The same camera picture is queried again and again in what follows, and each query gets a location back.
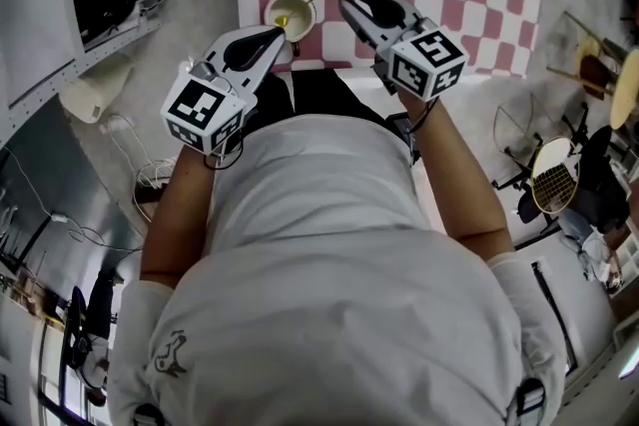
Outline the black waist device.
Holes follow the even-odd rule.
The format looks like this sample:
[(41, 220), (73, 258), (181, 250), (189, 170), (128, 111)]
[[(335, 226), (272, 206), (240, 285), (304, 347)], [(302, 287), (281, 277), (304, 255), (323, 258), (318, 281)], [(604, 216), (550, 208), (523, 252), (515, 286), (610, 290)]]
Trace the black waist device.
[(410, 160), (411, 164), (414, 166), (420, 159), (421, 154), (417, 147), (414, 134), (412, 134), (409, 130), (411, 127), (411, 123), (407, 113), (397, 113), (389, 115), (386, 118), (394, 127), (399, 131), (401, 138), (408, 145), (410, 149)]

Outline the cream trash bin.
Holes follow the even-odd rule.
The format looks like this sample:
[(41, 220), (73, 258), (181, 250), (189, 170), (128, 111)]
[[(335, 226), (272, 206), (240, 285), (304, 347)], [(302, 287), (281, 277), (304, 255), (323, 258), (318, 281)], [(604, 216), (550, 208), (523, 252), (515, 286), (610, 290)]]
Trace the cream trash bin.
[(85, 124), (97, 123), (122, 92), (130, 63), (100, 63), (65, 86), (59, 99), (64, 109)]

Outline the person's black trousers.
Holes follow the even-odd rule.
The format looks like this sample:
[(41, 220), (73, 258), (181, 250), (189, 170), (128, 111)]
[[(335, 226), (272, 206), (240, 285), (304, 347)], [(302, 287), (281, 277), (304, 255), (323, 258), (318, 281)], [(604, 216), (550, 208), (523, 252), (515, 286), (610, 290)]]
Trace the person's black trousers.
[(254, 112), (243, 127), (245, 136), (295, 116), (327, 115), (366, 120), (402, 139), (398, 127), (362, 103), (334, 70), (298, 71), (292, 78), (293, 97), (283, 78), (266, 75), (256, 91)]

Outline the person's white shirt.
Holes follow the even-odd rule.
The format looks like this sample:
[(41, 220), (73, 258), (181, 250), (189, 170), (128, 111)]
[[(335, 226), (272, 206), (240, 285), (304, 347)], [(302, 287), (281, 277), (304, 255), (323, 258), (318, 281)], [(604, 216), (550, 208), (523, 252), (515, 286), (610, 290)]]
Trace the person's white shirt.
[(200, 260), (128, 284), (113, 426), (513, 426), (539, 379), (551, 426), (566, 348), (531, 264), (432, 229), (408, 151), (369, 121), (304, 115), (245, 139)]

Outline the cream ceramic cup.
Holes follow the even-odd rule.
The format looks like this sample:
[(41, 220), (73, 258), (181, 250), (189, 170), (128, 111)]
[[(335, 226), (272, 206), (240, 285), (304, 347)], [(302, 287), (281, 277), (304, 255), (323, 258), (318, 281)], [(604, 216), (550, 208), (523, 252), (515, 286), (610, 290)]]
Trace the cream ceramic cup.
[(264, 21), (284, 29), (292, 55), (301, 54), (301, 41), (317, 21), (317, 10), (311, 0), (270, 0), (264, 10)]

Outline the dark grey curved desk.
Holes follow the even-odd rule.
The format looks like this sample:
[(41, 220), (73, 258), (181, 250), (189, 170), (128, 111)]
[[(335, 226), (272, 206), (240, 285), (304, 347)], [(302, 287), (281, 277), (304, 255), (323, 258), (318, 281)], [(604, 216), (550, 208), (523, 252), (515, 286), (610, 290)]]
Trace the dark grey curved desk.
[[(38, 284), (68, 299), (89, 293), (99, 271), (137, 277), (142, 238), (99, 179), (58, 102), (20, 128), (0, 151), (0, 206), (14, 209), (4, 254)], [(58, 223), (52, 213), (70, 220)]]

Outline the person's right forearm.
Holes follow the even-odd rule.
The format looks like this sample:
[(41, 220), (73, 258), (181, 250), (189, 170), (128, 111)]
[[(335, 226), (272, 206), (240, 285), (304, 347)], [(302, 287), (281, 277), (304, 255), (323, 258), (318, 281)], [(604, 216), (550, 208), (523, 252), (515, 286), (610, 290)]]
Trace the person's right forearm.
[(514, 251), (505, 213), (479, 162), (440, 102), (398, 97), (411, 123), (449, 237), (484, 261)]

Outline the black office chair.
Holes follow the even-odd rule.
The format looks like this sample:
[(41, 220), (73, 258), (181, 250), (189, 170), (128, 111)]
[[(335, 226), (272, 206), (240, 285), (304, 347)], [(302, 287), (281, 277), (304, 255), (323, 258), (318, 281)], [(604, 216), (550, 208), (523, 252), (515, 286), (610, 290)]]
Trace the black office chair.
[[(608, 155), (612, 142), (612, 129), (604, 126), (589, 136), (584, 128), (572, 130), (567, 137), (580, 155), (579, 185), (568, 208), (583, 215), (600, 233), (605, 234), (625, 223), (630, 215), (627, 193), (613, 171), (613, 161)], [(494, 181), (498, 190), (513, 188), (521, 192), (516, 212), (520, 220), (530, 223), (542, 216), (548, 223), (558, 220), (558, 214), (543, 213), (536, 205), (531, 190), (531, 172), (537, 152), (552, 139), (543, 140), (540, 134), (533, 134), (534, 145), (526, 161), (518, 159), (510, 148), (502, 154), (513, 161), (519, 173), (506, 181)]]

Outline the yellow round table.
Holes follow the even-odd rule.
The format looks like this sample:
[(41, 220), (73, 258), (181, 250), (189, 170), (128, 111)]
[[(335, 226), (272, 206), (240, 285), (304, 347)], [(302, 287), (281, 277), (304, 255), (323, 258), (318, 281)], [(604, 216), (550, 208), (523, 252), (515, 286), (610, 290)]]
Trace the yellow round table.
[(621, 128), (632, 114), (639, 98), (639, 48), (626, 56), (611, 101), (610, 127)]

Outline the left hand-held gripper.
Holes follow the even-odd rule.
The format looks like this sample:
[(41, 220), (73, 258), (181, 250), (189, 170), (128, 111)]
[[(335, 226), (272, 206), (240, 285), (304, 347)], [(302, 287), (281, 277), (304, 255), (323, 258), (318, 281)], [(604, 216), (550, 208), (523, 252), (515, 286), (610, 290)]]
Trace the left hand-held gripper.
[(227, 151), (256, 106), (256, 89), (284, 43), (279, 26), (255, 25), (227, 32), (205, 60), (179, 72), (161, 115), (173, 138), (203, 155)]

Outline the person's left forearm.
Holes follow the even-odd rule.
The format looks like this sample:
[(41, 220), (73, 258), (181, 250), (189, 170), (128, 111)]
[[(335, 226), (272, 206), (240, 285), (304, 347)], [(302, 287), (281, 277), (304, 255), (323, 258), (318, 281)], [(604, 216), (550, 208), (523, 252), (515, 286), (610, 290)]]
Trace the person's left forearm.
[(215, 172), (205, 156), (182, 148), (145, 238), (140, 279), (169, 288), (202, 257)]

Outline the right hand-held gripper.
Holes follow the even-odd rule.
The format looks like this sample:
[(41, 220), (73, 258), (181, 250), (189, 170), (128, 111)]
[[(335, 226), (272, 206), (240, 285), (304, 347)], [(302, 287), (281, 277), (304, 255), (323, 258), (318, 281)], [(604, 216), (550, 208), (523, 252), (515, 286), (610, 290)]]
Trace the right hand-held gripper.
[(456, 85), (468, 56), (445, 30), (406, 0), (338, 0), (343, 20), (375, 50), (373, 70), (387, 91), (429, 102)]

